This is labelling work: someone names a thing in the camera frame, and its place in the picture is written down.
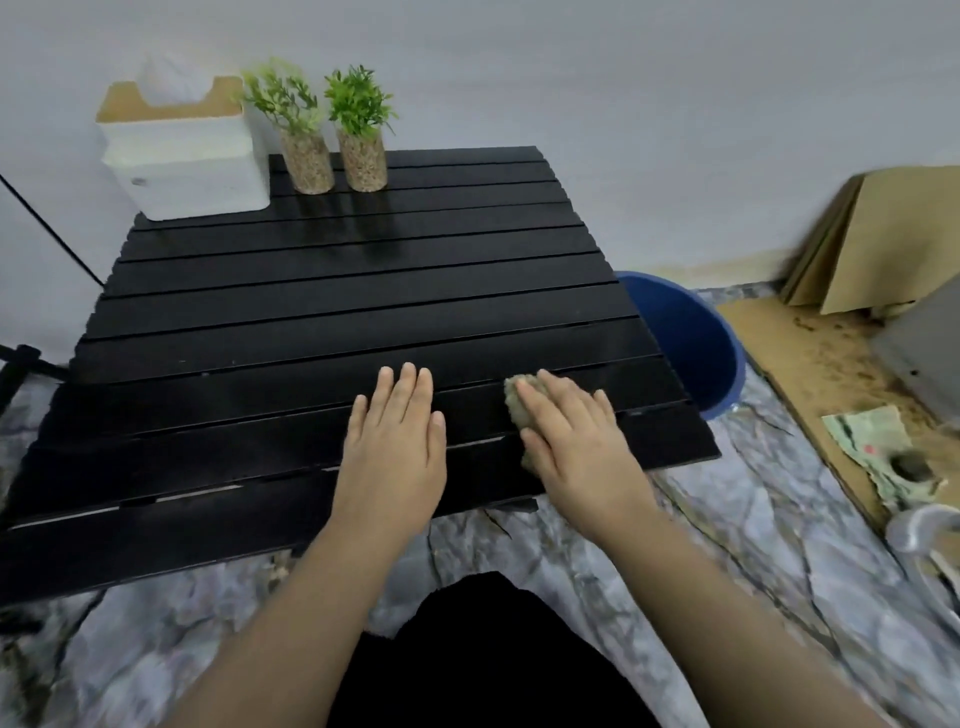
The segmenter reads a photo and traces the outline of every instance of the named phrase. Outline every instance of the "tissue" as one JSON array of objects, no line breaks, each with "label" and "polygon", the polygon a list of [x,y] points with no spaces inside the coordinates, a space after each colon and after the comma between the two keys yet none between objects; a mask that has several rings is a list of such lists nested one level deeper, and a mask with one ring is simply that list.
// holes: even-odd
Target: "tissue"
[{"label": "tissue", "polygon": [[151,54],[140,68],[136,85],[152,107],[196,104],[213,87],[213,77],[172,54]]}]

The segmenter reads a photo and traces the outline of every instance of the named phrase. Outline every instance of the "black slatted table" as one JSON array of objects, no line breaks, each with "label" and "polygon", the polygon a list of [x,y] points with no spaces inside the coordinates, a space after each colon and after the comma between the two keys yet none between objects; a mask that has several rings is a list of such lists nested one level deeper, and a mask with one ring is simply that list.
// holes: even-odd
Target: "black slatted table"
[{"label": "black slatted table", "polygon": [[541,492],[502,384],[540,367],[603,387],[647,469],[718,454],[536,148],[388,162],[303,196],[271,158],[264,210],[137,217],[12,485],[0,603],[305,544],[383,365],[433,371],[438,515]]}]

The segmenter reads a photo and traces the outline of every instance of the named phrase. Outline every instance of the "cleaning sponge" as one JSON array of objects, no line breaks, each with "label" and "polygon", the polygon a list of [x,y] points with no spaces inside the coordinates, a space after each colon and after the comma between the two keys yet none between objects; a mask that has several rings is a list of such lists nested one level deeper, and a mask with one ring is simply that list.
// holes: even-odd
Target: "cleaning sponge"
[{"label": "cleaning sponge", "polygon": [[[516,383],[521,379],[527,381],[538,392],[550,397],[550,393],[546,391],[546,385],[537,379],[535,375],[514,375],[509,379],[505,379],[503,382],[503,393],[506,396],[507,411],[510,412],[510,419],[514,425],[516,425],[517,429],[530,427],[530,429],[534,430],[538,435],[542,435],[543,433],[540,432],[537,423],[534,422],[534,418],[527,411],[527,408],[523,406],[520,396],[516,393]],[[523,466],[524,470],[534,475],[537,474],[529,452],[523,453],[523,459],[520,460],[520,465]]]}]

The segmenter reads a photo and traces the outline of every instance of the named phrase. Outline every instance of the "hand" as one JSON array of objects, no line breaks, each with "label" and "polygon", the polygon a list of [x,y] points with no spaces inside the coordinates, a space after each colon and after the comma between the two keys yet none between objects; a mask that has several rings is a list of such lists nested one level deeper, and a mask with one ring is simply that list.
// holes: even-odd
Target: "hand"
[{"label": "hand", "polygon": [[430,521],[446,483],[446,425],[430,414],[430,370],[407,362],[394,386],[384,367],[376,390],[358,395],[347,426],[344,459],[330,522],[370,533],[403,550]]},{"label": "hand", "polygon": [[525,381],[516,391],[543,436],[524,428],[520,437],[550,501],[581,534],[604,547],[605,537],[631,527],[638,513],[656,511],[650,482],[603,390],[591,397],[571,379],[545,370],[537,377],[550,398]]}]

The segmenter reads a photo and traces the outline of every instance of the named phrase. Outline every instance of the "white wall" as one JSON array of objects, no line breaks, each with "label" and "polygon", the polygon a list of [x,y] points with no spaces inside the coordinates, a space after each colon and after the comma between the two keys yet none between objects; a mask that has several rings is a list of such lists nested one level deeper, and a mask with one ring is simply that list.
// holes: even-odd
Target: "white wall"
[{"label": "white wall", "polygon": [[101,290],[0,183],[0,344],[65,364]]},{"label": "white wall", "polygon": [[536,144],[615,267],[695,283],[772,275],[852,173],[960,159],[956,0],[10,0],[0,171],[100,276],[134,210],[92,119],[164,48],[363,62],[389,146]]}]

